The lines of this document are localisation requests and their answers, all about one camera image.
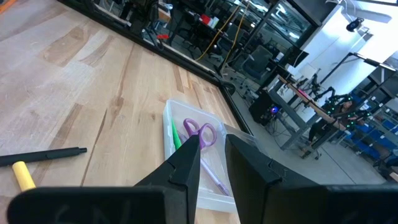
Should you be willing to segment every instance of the glass wall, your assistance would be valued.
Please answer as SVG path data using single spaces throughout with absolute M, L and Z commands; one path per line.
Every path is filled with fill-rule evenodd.
M 234 55 L 228 65 L 233 70 L 224 72 L 236 86 L 256 91 L 271 75 L 287 51 L 294 47 L 275 28 L 265 23 L 259 32 L 248 42 L 245 51 Z
M 292 42 L 297 42 L 312 27 L 286 0 L 279 3 L 277 12 L 271 15 L 269 22 Z
M 172 1 L 172 6 L 170 19 L 159 18 L 155 23 L 156 35 L 167 34 L 169 38 L 163 40 L 166 47 L 214 72 L 223 72 L 222 65 L 232 58 L 238 62 L 233 67 L 240 68 L 259 46 L 278 62 L 288 49 L 298 46 L 298 40 L 306 38 L 308 30 L 313 30 L 313 25 L 286 0 L 276 8 L 262 0 L 180 0 Z M 151 35 L 144 38 L 153 42 Z M 238 52 L 245 55 L 237 59 Z

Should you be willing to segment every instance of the purple pen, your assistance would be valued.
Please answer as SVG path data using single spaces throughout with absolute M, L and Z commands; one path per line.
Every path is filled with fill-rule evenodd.
M 216 174 L 214 174 L 209 165 L 203 160 L 200 159 L 200 165 L 204 168 L 204 170 L 206 171 L 206 173 L 210 176 L 210 178 L 213 180 L 213 182 L 217 185 L 217 187 L 219 188 L 219 190 L 221 192 L 223 192 L 225 195 L 230 196 L 229 194 L 229 190 L 226 188 L 225 184 L 223 184 L 219 178 L 216 176 Z
M 185 137 L 185 135 L 183 135 L 179 131 L 177 131 L 177 133 L 181 140 L 181 143 L 183 144 L 187 140 L 187 137 Z M 216 176 L 216 174 L 214 174 L 213 171 L 211 171 L 209 165 L 202 158 L 200 159 L 200 165 L 203 167 L 203 169 L 206 171 L 206 173 L 210 176 L 212 181 L 217 185 L 219 190 L 223 194 L 230 196 L 229 190 L 226 188 L 225 184 L 223 184 L 222 181 L 220 181 L 219 178 Z

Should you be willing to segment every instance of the yellow highlighter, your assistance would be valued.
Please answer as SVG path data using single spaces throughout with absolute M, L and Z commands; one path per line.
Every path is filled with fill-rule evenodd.
M 19 161 L 14 163 L 12 165 L 12 169 L 14 170 L 14 174 L 17 177 L 21 191 L 33 189 L 36 187 L 32 177 L 30 176 L 29 170 L 26 167 L 25 162 Z

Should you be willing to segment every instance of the wooden table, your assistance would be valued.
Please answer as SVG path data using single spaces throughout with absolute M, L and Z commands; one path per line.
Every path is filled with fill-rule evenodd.
M 0 155 L 87 147 L 28 164 L 37 186 L 132 186 L 164 161 L 169 98 L 238 127 L 220 91 L 55 0 L 18 0 L 0 15 Z M 0 223 L 19 193 L 0 168 Z M 197 223 L 239 223 L 198 209 Z

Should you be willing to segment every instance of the black pen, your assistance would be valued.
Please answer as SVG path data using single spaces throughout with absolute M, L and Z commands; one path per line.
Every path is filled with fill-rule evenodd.
M 13 165 L 15 162 L 18 161 L 37 162 L 49 159 L 77 156 L 84 152 L 87 152 L 87 148 L 72 147 L 67 149 L 53 149 L 48 151 L 28 152 L 9 156 L 0 156 L 0 167 Z

